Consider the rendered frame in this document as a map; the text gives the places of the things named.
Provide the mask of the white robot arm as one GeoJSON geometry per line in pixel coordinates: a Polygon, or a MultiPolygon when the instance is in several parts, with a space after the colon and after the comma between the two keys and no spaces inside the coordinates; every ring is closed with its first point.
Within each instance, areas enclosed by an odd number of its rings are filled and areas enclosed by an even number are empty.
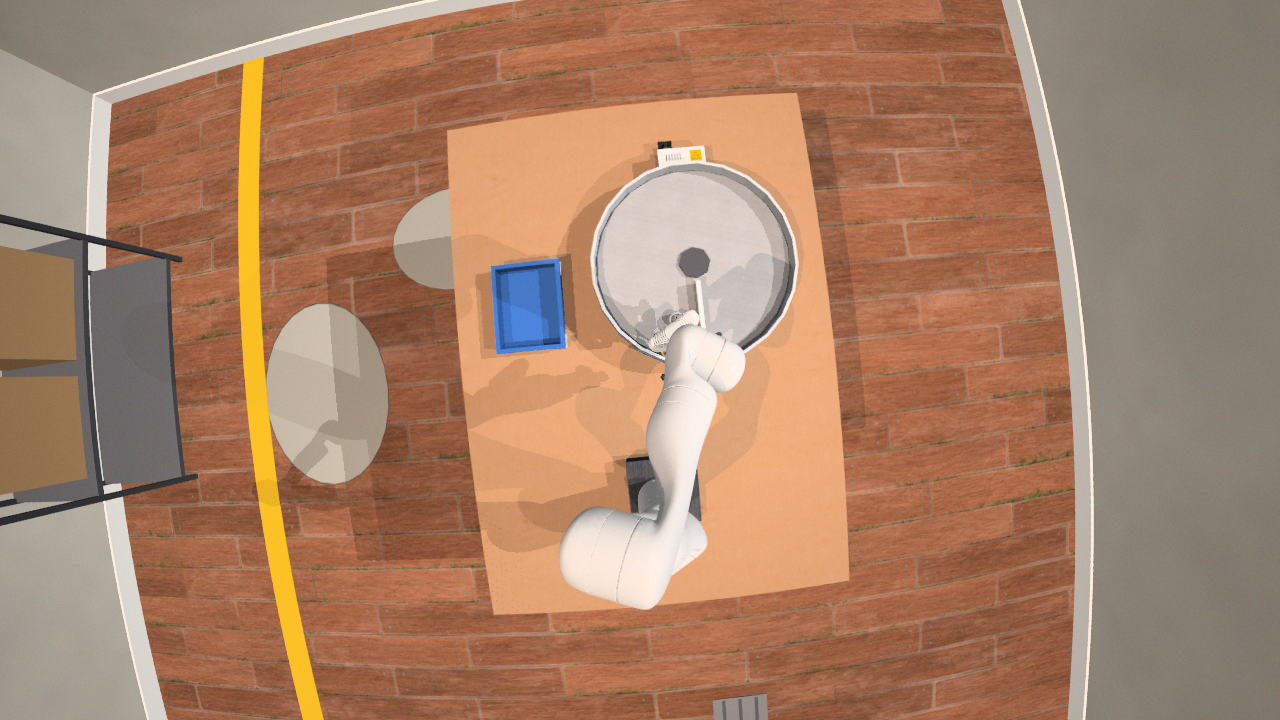
{"type": "Polygon", "coordinates": [[[671,575],[707,550],[707,533],[689,505],[716,413],[716,393],[739,383],[745,355],[739,345],[698,322],[698,313],[689,310],[648,342],[654,352],[666,351],[666,378],[646,424],[646,452],[655,479],[639,491],[639,512],[594,506],[564,530],[561,573],[582,593],[652,609],[671,575]]]}

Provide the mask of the blue crate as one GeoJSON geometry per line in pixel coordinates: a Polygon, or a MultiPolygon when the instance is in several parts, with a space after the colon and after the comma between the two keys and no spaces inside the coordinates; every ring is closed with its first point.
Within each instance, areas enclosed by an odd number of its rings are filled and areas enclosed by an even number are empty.
{"type": "Polygon", "coordinates": [[[559,258],[492,266],[495,340],[500,354],[568,346],[561,275],[559,258]]]}

